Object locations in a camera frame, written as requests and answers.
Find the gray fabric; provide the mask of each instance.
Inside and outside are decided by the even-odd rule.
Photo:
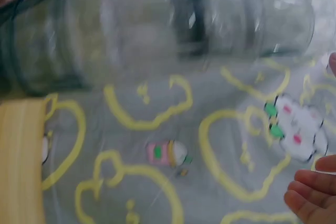
[[[279,223],[295,223],[295,217],[285,206],[283,194],[295,171],[300,168],[310,169],[319,153],[314,154],[307,162],[292,158],[290,164],[275,176],[267,195],[262,196],[264,190],[261,188],[263,183],[267,183],[265,178],[272,168],[283,162],[286,151],[281,147],[281,140],[276,137],[272,137],[271,145],[267,144],[265,136],[269,133],[269,121],[264,112],[264,105],[268,101],[274,101],[275,94],[267,97],[259,92],[276,93],[286,79],[284,69],[290,71],[290,81],[284,90],[278,90],[279,94],[286,93],[298,102],[300,97],[305,97],[304,104],[317,108],[321,117],[325,118],[326,123],[323,124],[322,130],[329,141],[330,154],[336,151],[335,132],[332,132],[336,122],[335,111],[329,106],[334,105],[336,79],[328,73],[329,70],[325,69],[320,60],[299,62],[294,58],[280,58],[277,61],[281,65],[277,65],[273,60],[265,60],[253,66],[226,67],[233,77],[256,90],[252,92],[246,92],[246,89],[242,90],[229,82],[224,77],[227,75],[223,76],[223,68],[209,68],[205,72],[181,77],[187,80],[191,87],[192,105],[190,108],[186,106],[185,111],[169,117],[160,125],[149,123],[147,130],[128,129],[127,124],[118,119],[119,113],[110,111],[104,92],[60,95],[58,102],[61,106],[62,102],[66,102],[73,108],[75,103],[83,110],[86,133],[76,160],[51,188],[44,191],[47,223],[225,224],[251,223],[253,219],[257,223],[269,223],[272,216]],[[170,88],[169,82],[169,78],[162,81],[148,80],[149,104],[145,104],[143,97],[138,95],[138,87],[117,89],[115,92],[121,107],[134,120],[152,121],[170,106],[186,101],[184,88],[177,82]],[[230,118],[219,118],[211,124],[208,133],[209,144],[220,168],[233,180],[235,186],[247,191],[244,193],[242,189],[232,191],[214,177],[201,154],[200,143],[204,141],[200,140],[203,139],[200,128],[204,126],[205,118],[216,111],[222,111],[224,114],[223,110],[245,113],[249,106],[256,107],[261,113],[261,117],[253,114],[249,120],[255,129],[260,129],[259,135],[251,135],[244,121]],[[55,175],[52,172],[57,173],[57,168],[62,166],[65,158],[72,156],[69,153],[78,138],[78,120],[66,107],[57,109],[46,123],[46,133],[50,130],[53,131],[52,147],[47,162],[43,165],[43,180],[50,174],[51,177]],[[166,140],[183,143],[188,155],[193,158],[192,162],[177,168],[151,165],[146,154],[148,144]],[[254,163],[254,169],[251,171],[240,160],[243,142],[247,143],[250,159]],[[145,165],[146,169],[154,168],[157,171],[155,173],[164,176],[165,183],[160,187],[146,176],[125,174],[120,183],[110,188],[107,182],[117,171],[111,161],[105,161],[101,165],[100,178],[103,179],[103,184],[99,200],[95,200],[92,190],[85,191],[81,199],[84,212],[94,221],[81,220],[75,208],[76,188],[80,182],[92,179],[94,163],[99,153],[110,150],[120,154],[124,165]],[[181,168],[188,170],[186,176],[178,175]],[[170,184],[174,187],[183,208],[184,218],[177,214],[177,220],[180,221],[172,219],[172,207],[162,189]],[[260,191],[256,196],[246,196],[256,190]],[[134,212],[139,214],[140,222],[131,222],[131,219],[126,222],[128,211],[125,205],[130,199],[135,200]],[[243,212],[240,216],[238,211],[251,211],[256,214]],[[230,219],[229,216],[228,219],[223,219],[224,216],[233,213],[236,214],[236,218]]]

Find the table surface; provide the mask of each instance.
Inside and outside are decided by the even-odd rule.
[[[41,189],[43,100],[0,106],[0,220],[6,224],[44,224]]]

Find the green leaf print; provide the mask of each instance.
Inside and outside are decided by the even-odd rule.
[[[272,125],[270,128],[271,135],[274,137],[283,138],[285,137],[282,129],[278,125]]]
[[[275,107],[274,104],[272,103],[266,103],[265,104],[265,112],[269,116],[276,116],[278,114],[277,108]]]

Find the finger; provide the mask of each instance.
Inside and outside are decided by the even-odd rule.
[[[329,57],[329,67],[332,73],[336,76],[336,53],[333,52]]]
[[[336,172],[336,155],[319,158],[316,161],[315,169],[321,172]]]
[[[307,201],[296,191],[289,190],[284,196],[287,206],[296,214],[304,223],[318,223],[320,216],[324,213],[324,209]]]
[[[298,170],[295,173],[294,180],[322,193],[336,195],[335,175],[317,173],[311,170]]]
[[[321,193],[298,181],[292,181],[288,186],[288,190],[296,191],[307,201],[322,208],[327,208],[336,203],[336,196]]]

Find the clear glass bottle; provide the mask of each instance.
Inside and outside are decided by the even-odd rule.
[[[304,54],[314,41],[314,1],[14,0],[0,9],[0,96],[124,86],[200,70],[205,61]]]

